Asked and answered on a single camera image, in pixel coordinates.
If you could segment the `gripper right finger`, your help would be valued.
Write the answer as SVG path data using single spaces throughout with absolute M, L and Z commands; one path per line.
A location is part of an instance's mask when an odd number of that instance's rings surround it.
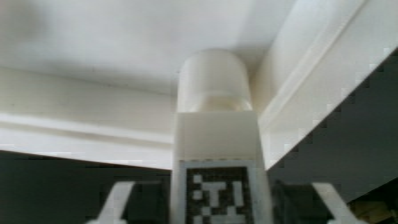
M 313 188 L 332 214 L 327 224 L 368 224 L 355 218 L 332 184 L 313 183 Z

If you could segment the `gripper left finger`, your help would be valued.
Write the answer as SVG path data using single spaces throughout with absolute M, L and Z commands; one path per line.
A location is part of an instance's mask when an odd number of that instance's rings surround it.
M 85 224 L 126 224 L 122 212 L 133 187 L 133 181 L 122 181 L 114 184 L 98 217 Z

